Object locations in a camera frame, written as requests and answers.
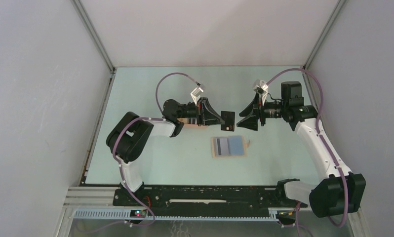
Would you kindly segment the black VIP credit card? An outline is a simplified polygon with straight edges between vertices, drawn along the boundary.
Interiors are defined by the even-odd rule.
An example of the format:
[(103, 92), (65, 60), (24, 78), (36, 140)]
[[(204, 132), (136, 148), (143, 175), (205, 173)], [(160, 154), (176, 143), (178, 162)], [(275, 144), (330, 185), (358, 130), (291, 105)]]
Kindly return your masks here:
[(221, 131), (234, 132), (235, 130), (235, 112), (221, 111), (221, 118), (224, 124), (221, 125)]

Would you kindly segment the tan leather card holder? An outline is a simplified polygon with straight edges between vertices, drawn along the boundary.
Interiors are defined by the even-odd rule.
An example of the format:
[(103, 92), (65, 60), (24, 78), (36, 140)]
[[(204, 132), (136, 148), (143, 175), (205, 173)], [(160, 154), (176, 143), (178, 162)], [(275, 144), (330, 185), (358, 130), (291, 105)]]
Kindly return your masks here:
[(232, 158), (247, 156), (250, 140), (243, 136), (223, 136), (211, 138), (211, 152), (213, 158)]

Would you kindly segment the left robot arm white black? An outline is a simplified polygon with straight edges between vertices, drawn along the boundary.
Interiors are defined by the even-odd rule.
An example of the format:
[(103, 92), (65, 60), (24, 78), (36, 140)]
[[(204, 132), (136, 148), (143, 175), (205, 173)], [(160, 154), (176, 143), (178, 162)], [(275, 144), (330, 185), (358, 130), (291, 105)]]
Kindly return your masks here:
[(139, 205), (144, 199), (144, 193), (139, 189), (143, 180), (136, 160), (148, 139), (153, 136), (176, 137), (185, 125), (182, 119), (194, 119), (198, 126), (225, 124), (206, 97), (187, 104), (169, 99), (163, 104), (161, 118), (141, 117), (128, 112), (108, 135), (106, 145), (118, 163), (121, 184), (127, 189), (124, 198), (131, 205)]

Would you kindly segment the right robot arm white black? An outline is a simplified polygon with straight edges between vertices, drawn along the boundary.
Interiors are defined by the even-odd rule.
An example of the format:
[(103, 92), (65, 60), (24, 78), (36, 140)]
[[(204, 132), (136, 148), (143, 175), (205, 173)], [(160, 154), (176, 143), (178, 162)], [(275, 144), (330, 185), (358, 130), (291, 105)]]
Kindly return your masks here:
[(324, 131), (318, 111), (304, 104), (302, 85), (297, 81), (281, 83), (281, 98), (268, 102), (267, 83), (254, 82), (255, 97), (239, 113), (242, 120), (237, 127), (257, 131), (266, 119), (283, 119), (307, 148), (318, 173), (320, 183), (306, 184), (299, 179), (286, 179), (277, 183), (275, 200), (288, 206), (294, 200), (311, 207), (319, 217), (331, 217), (357, 212), (366, 186), (362, 174), (354, 174), (342, 161)]

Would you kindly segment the pink oval tray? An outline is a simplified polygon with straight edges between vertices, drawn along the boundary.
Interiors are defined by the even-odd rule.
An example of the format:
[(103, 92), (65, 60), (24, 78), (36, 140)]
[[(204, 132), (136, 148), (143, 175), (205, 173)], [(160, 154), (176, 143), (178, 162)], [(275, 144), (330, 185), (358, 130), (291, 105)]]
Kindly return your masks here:
[(198, 125), (195, 118), (179, 118), (179, 121), (184, 124), (184, 129), (206, 129), (208, 126)]

